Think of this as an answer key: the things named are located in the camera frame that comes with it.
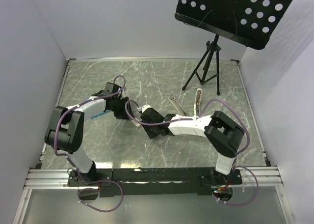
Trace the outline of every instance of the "metal rod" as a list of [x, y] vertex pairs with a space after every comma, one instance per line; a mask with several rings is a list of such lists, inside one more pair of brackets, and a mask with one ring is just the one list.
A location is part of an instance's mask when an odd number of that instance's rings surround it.
[[217, 63], [217, 95], [220, 95], [219, 89], [219, 51], [216, 52], [216, 63]]

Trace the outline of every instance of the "white wall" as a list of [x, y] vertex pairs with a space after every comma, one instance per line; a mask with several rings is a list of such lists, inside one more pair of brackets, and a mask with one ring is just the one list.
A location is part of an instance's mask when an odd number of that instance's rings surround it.
[[314, 0], [294, 0], [266, 48], [240, 70], [267, 155], [298, 224], [314, 223]]
[[[34, 0], [66, 58], [201, 57], [214, 34], [174, 18], [178, 0]], [[221, 37], [221, 58], [246, 47]]]
[[13, 222], [65, 59], [32, 0], [0, 0], [0, 223]]

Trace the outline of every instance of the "music stand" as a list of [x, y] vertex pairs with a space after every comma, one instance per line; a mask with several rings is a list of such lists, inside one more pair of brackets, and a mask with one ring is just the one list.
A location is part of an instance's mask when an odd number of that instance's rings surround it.
[[[182, 90], [197, 76], [201, 85], [217, 77], [219, 91], [219, 36], [256, 50], [263, 49], [275, 27], [281, 20], [292, 0], [179, 0], [175, 18], [184, 24], [215, 33], [212, 43], [207, 42], [207, 50]], [[212, 57], [216, 52], [216, 74], [205, 80]], [[197, 73], [205, 57], [208, 58], [200, 78]]]

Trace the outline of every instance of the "marble floor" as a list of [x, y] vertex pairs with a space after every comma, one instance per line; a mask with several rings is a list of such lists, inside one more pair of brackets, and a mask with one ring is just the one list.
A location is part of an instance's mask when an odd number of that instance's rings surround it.
[[[83, 101], [103, 89], [107, 81], [118, 74], [127, 80], [126, 95], [140, 105], [150, 104], [162, 115], [177, 113], [168, 100], [174, 94], [184, 109], [193, 115], [197, 88], [203, 89], [201, 107], [216, 98], [216, 79], [200, 86], [194, 76], [185, 91], [187, 81], [198, 61], [72, 61], [59, 105], [70, 106]], [[238, 112], [251, 135], [247, 150], [238, 157], [243, 166], [265, 166], [262, 148], [247, 99], [236, 68], [236, 63], [220, 61], [220, 96]], [[208, 76], [215, 74], [212, 63]], [[221, 104], [212, 103], [206, 114], [221, 110], [236, 120]], [[241, 147], [246, 143], [243, 138]], [[87, 121], [84, 125], [83, 148], [98, 168], [160, 168], [160, 167], [214, 167], [217, 152], [207, 138], [196, 136], [158, 136], [150, 140], [144, 129], [131, 122], [116, 120], [112, 112]], [[47, 147], [42, 168], [64, 169], [70, 165], [56, 157]]]

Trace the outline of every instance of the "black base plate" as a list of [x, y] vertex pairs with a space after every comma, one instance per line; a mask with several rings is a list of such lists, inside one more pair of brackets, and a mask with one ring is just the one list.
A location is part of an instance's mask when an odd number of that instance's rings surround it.
[[[86, 185], [80, 178], [70, 172], [69, 187], [99, 185], [95, 182]], [[114, 168], [97, 169], [99, 180], [118, 182], [124, 195], [161, 195], [161, 194], [197, 194], [211, 195], [211, 187], [226, 185], [230, 179], [232, 185], [242, 184], [238, 169], [225, 176], [215, 168]], [[119, 196], [120, 189], [112, 183], [103, 182], [100, 186], [100, 197]]]

